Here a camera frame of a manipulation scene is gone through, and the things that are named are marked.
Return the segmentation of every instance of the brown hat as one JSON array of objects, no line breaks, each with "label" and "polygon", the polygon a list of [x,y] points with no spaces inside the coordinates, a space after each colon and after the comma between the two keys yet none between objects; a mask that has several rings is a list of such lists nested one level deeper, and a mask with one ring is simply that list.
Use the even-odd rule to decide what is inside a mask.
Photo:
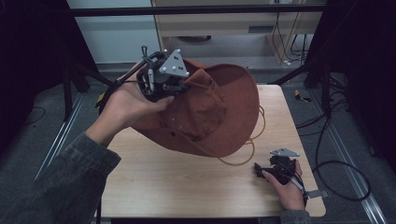
[{"label": "brown hat", "polygon": [[184,62],[192,74],[184,83],[187,91],[133,128],[175,151],[217,158],[233,154],[249,139],[259,116],[252,75],[234,64]]}]

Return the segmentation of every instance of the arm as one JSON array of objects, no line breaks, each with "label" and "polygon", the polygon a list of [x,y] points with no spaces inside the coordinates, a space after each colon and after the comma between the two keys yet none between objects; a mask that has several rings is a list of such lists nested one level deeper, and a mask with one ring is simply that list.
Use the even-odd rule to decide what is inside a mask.
[{"label": "arm", "polygon": [[[302,175],[300,163],[296,162],[296,172]],[[309,214],[305,211],[303,193],[291,182],[281,185],[276,178],[263,172],[265,179],[274,187],[279,197],[280,204],[285,209],[280,220],[283,224],[311,223]]]},{"label": "arm", "polygon": [[152,103],[136,83],[120,86],[97,121],[52,161],[0,222],[90,223],[106,178],[120,161],[106,147],[119,131],[148,113],[164,110],[172,100]]}]

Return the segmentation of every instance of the jacket sleeve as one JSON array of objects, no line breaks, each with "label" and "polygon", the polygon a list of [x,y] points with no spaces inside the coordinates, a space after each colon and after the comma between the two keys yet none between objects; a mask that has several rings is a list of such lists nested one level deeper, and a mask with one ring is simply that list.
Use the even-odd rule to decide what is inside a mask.
[{"label": "jacket sleeve", "polygon": [[10,207],[0,223],[90,223],[120,156],[82,133]]},{"label": "jacket sleeve", "polygon": [[306,211],[284,211],[280,216],[282,224],[308,224],[311,223],[311,217]]}]

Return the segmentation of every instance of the finger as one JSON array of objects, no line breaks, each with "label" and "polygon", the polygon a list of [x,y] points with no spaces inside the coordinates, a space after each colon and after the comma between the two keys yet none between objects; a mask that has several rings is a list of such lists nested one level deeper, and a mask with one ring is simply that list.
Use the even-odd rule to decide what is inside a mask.
[{"label": "finger", "polygon": [[301,170],[300,162],[296,160],[296,172],[299,176],[303,174],[303,171]]},{"label": "finger", "polygon": [[276,191],[279,191],[281,188],[284,188],[284,186],[281,183],[279,183],[279,181],[277,181],[277,179],[273,175],[265,171],[262,171],[262,173],[264,174],[265,179],[268,180],[268,182],[274,187],[274,189],[276,189]]}]

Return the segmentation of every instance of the human hand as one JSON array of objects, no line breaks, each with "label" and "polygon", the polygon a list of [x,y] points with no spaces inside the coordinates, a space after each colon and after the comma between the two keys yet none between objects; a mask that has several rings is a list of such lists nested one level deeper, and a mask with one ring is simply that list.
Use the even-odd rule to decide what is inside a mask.
[{"label": "human hand", "polygon": [[[296,161],[296,172],[303,174],[300,163]],[[280,184],[277,179],[268,172],[262,172],[265,179],[274,187],[279,197],[280,204],[286,210],[305,210],[303,193],[291,181],[287,185]]]},{"label": "human hand", "polygon": [[165,110],[173,101],[173,96],[156,103],[147,100],[135,82],[138,72],[111,94],[99,118],[86,131],[93,141],[107,147],[118,132],[132,126],[149,113]]}]

